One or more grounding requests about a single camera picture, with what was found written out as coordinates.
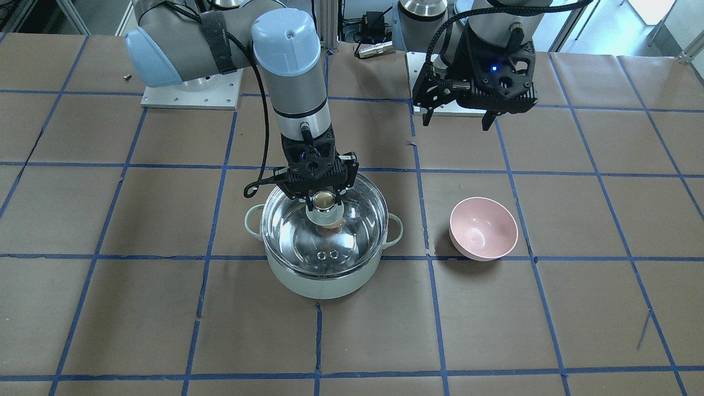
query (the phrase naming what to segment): pot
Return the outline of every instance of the pot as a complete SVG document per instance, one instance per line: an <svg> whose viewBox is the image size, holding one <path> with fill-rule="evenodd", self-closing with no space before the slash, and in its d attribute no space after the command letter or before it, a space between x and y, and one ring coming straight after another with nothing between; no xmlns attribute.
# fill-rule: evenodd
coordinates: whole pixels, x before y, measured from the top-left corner
<svg viewBox="0 0 704 396"><path fill-rule="evenodd" d="M269 267L291 291L313 299L342 297L362 287L374 274L382 250L403 236L403 224L388 212L386 201L374 183L357 174L354 187L341 196L341 224L326 227L314 223L306 204L289 199L276 187L266 203L247 211L244 226L264 242ZM260 232L250 229L249 218L263 211ZM400 233L387 241L389 219Z"/></svg>

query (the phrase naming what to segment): metal plate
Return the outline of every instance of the metal plate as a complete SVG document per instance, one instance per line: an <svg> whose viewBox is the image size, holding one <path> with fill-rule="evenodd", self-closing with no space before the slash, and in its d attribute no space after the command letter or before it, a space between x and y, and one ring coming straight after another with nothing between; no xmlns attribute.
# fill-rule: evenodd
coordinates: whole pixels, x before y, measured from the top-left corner
<svg viewBox="0 0 704 396"><path fill-rule="evenodd" d="M159 109L237 110L242 70L198 78L170 87L147 87L142 106Z"/></svg>
<svg viewBox="0 0 704 396"><path fill-rule="evenodd" d="M410 84L410 89L413 91L413 85L418 79L420 74L420 69L423 67L423 62L425 62L425 53L421 52L407 52L406 53L406 66L408 67L408 84ZM413 107L413 114L419 116L426 111L420 107ZM484 115L485 110L477 109L465 109L457 104L457 102L452 101L448 104L444 104L439 108L435 109L433 116L460 116L460 117L481 117Z"/></svg>

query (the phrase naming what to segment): pink bowl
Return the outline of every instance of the pink bowl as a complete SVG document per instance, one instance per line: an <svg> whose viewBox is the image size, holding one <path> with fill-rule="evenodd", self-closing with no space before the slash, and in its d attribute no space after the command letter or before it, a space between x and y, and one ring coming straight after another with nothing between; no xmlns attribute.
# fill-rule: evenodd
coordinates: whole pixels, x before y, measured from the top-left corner
<svg viewBox="0 0 704 396"><path fill-rule="evenodd" d="M511 253L516 246L518 226L502 204L489 198L472 197L452 210L450 239L457 250L470 259L495 260Z"/></svg>

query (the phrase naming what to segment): white joint cap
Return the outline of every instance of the white joint cap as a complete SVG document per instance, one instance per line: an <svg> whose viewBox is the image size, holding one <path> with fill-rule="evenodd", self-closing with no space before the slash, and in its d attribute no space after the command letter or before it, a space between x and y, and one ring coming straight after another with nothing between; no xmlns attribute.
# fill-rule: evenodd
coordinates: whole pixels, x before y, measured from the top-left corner
<svg viewBox="0 0 704 396"><path fill-rule="evenodd" d="M254 56L275 75L292 77L309 71L320 59L320 39L305 11L279 8L252 25Z"/></svg>

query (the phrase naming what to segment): pot handle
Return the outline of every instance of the pot handle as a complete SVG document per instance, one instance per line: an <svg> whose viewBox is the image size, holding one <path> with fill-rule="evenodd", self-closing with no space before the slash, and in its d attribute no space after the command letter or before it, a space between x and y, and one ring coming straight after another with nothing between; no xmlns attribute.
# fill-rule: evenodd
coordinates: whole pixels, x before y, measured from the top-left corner
<svg viewBox="0 0 704 396"><path fill-rule="evenodd" d="M398 224L398 228L399 228L398 237L396 237L395 240L392 240L392 241L390 241L390 242L384 242L384 243L382 244L382 250L383 250L383 249L386 249L387 247L392 247L392 246L394 246L395 244L398 243L398 241L401 240L401 237L403 237L403 223L401 222L401 220L398 218L397 215L395 215L395 214L393 214L393 213L390 213L390 214L389 214L389 218L390 218L391 220L395 221L396 224Z"/></svg>
<svg viewBox="0 0 704 396"><path fill-rule="evenodd" d="M262 235L261 235L261 233L260 233L261 231L260 231L259 233L255 233L254 231L252 231L252 229L249 227L249 217L252 216L252 214L253 214L254 212L260 211L260 210L262 210L262 209L264 209L264 205L263 205L263 204L254 205L254 206L252 206L252 207L247 211L247 214L244 215L244 227L245 227L245 229L247 229L247 232L248 232L248 233L250 233L253 237L257 238L257 239L260 240L260 241L263 241L263 240L264 240L264 238L262 237Z"/></svg>

